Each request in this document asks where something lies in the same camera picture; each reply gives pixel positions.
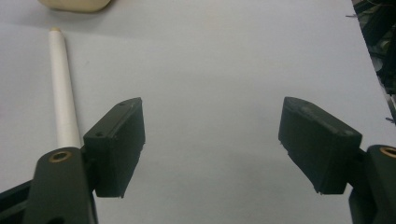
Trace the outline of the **dark clutter beside table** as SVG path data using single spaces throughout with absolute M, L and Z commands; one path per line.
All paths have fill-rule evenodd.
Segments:
M 351 0 L 396 125 L 396 0 Z

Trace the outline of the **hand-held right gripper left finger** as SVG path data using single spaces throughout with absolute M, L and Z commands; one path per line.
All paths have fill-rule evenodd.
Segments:
M 98 197 L 123 197 L 146 142 L 142 99 L 115 104 L 84 136 L 85 154 L 94 160 Z

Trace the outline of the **white pen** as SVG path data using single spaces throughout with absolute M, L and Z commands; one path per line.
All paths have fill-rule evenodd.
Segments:
M 58 147 L 80 147 L 66 44 L 57 27 L 49 30 L 49 56 Z

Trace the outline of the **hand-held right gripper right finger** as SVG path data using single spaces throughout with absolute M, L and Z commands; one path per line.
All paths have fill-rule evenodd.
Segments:
M 286 97 L 278 140 L 322 194 L 342 194 L 347 167 L 358 154 L 362 134 L 306 100 Z

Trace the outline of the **beige square cup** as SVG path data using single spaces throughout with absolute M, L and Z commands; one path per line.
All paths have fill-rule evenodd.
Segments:
M 37 0 L 42 5 L 70 12 L 96 12 L 105 8 L 112 0 Z

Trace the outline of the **white table cover sheet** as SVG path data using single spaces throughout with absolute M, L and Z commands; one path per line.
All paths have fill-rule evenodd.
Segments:
M 124 197 L 97 200 L 100 224 L 351 224 L 348 197 L 317 194 L 280 145 L 287 96 L 364 147 L 396 147 L 351 0 L 113 0 L 93 14 L 0 0 L 0 192 L 57 147 L 52 27 L 82 132 L 143 101 L 146 144 Z

